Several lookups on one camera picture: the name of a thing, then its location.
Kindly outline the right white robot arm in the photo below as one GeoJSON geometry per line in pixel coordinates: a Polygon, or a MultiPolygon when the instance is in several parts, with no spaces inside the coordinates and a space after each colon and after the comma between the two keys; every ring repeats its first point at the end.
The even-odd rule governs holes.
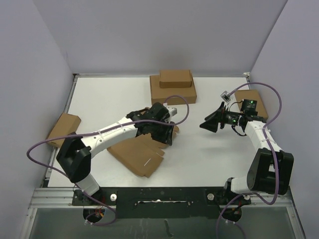
{"type": "Polygon", "coordinates": [[[249,137],[256,154],[247,175],[241,178],[229,178],[222,190],[222,199],[231,204],[240,194],[263,192],[272,195],[284,195],[288,191],[294,157],[284,152],[274,141],[266,120],[258,116],[257,101],[244,99],[240,112],[230,111],[224,103],[208,115],[200,128],[216,133],[225,125],[233,130],[241,127],[241,137],[249,137]]]}

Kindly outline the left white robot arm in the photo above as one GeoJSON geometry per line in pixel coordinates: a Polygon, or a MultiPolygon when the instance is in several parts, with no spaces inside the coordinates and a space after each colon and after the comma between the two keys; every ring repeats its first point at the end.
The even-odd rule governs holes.
{"type": "Polygon", "coordinates": [[[151,138],[164,144],[172,145],[173,122],[177,108],[166,103],[155,103],[149,109],[128,113],[118,122],[98,131],[89,137],[76,133],[66,138],[56,156],[70,182],[83,192],[83,198],[89,204],[101,200],[101,189],[91,174],[91,160],[97,154],[129,138],[150,134],[151,138]]]}

